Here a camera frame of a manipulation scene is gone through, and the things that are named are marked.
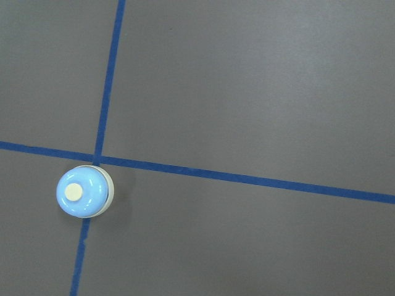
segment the gray surface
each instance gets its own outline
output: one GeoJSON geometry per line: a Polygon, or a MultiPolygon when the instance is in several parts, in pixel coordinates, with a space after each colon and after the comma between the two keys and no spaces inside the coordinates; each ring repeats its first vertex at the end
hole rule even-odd
{"type": "Polygon", "coordinates": [[[393,193],[394,13],[389,1],[129,2],[104,153],[393,193]]]}
{"type": "Polygon", "coordinates": [[[0,140],[92,153],[115,8],[0,1],[0,140]]]}
{"type": "MultiPolygon", "coordinates": [[[[116,3],[0,3],[0,141],[93,153],[116,3]]],[[[395,193],[395,4],[128,1],[104,155],[395,193]]],[[[0,294],[68,295],[83,164],[0,150],[0,294]]],[[[393,296],[395,207],[104,166],[80,293],[393,296]]]]}
{"type": "Polygon", "coordinates": [[[392,295],[395,208],[104,168],[81,295],[392,295]]]}
{"type": "Polygon", "coordinates": [[[81,221],[56,198],[81,162],[0,150],[0,294],[67,295],[81,221]]]}

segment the blue tape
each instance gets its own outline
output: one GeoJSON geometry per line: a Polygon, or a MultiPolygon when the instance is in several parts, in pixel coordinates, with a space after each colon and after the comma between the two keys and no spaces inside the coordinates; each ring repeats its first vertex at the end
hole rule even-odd
{"type": "Polygon", "coordinates": [[[277,179],[268,179],[248,175],[238,175],[232,173],[224,173],[221,171],[202,170],[198,168],[188,168],[185,166],[164,165],[160,163],[142,162],[138,160],[129,160],[117,157],[103,156],[101,163],[107,165],[116,165],[119,167],[138,168],[142,170],[160,171],[163,173],[171,173],[185,176],[194,176],[207,179],[216,179],[222,181],[252,184],[265,187],[273,187],[294,191],[302,191],[308,193],[325,194],[338,197],[347,197],[350,199],[369,200],[373,202],[384,202],[386,204],[395,204],[395,196],[389,194],[380,194],[374,192],[358,191],[352,189],[343,189],[337,187],[329,187],[322,185],[298,183],[292,181],[284,181],[277,179]]]}
{"type": "MultiPolygon", "coordinates": [[[[110,46],[109,60],[107,64],[106,80],[104,82],[104,90],[99,118],[98,133],[96,136],[96,145],[92,159],[93,165],[100,165],[101,155],[103,151],[104,136],[106,134],[107,117],[110,106],[110,97],[112,89],[112,81],[114,79],[115,62],[117,60],[119,37],[122,27],[123,13],[125,11],[125,0],[119,0],[117,13],[115,15],[114,29],[112,31],[112,40],[110,46]]],[[[75,259],[74,274],[72,286],[70,288],[70,296],[77,296],[78,286],[80,285],[81,271],[85,254],[85,239],[88,237],[90,218],[83,219],[81,227],[80,242],[78,243],[77,256],[75,259]]]]}
{"type": "Polygon", "coordinates": [[[75,257],[74,273],[72,279],[72,286],[70,289],[70,296],[78,295],[78,287],[80,286],[82,264],[84,262],[84,256],[85,256],[85,240],[88,237],[90,224],[91,224],[91,218],[85,218],[82,220],[80,240],[78,241],[77,255],[75,257]]]}
{"type": "MultiPolygon", "coordinates": [[[[43,147],[32,147],[21,144],[14,144],[0,141],[0,149],[24,152],[29,154],[39,154],[51,157],[60,157],[73,160],[90,161],[91,154],[57,150],[43,147]]],[[[199,168],[188,168],[186,166],[164,165],[154,162],[142,162],[139,160],[102,156],[99,162],[105,165],[115,165],[118,167],[137,168],[140,170],[159,171],[177,175],[194,176],[207,179],[216,179],[228,182],[244,183],[257,186],[273,187],[308,193],[325,194],[337,197],[346,197],[350,199],[368,200],[372,202],[383,202],[386,204],[395,204],[395,195],[380,194],[367,191],[358,191],[353,189],[343,189],[330,186],[314,185],[278,179],[269,179],[249,175],[239,175],[233,173],[224,173],[221,171],[202,170],[199,168]]]]}
{"type": "Polygon", "coordinates": [[[125,0],[119,0],[117,14],[115,16],[114,30],[112,32],[112,41],[110,47],[109,61],[107,64],[106,81],[104,82],[104,91],[101,104],[98,134],[96,136],[96,145],[94,148],[93,165],[100,165],[100,157],[103,151],[104,135],[106,134],[107,117],[110,106],[110,97],[112,81],[114,79],[115,62],[117,60],[118,43],[122,27],[123,12],[125,10],[125,0]]]}
{"type": "Polygon", "coordinates": [[[83,162],[92,162],[93,156],[91,154],[72,152],[59,149],[51,149],[44,147],[26,146],[22,144],[15,144],[9,142],[0,141],[0,149],[24,152],[29,154],[38,154],[51,157],[59,157],[73,160],[81,160],[83,162]]]}

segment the white dot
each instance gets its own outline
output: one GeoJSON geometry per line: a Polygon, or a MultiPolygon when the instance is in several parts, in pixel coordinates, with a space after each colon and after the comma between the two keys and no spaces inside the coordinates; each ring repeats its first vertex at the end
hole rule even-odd
{"type": "Polygon", "coordinates": [[[66,195],[66,199],[76,202],[82,197],[82,187],[77,183],[71,183],[67,185],[64,194],[66,195]]]}

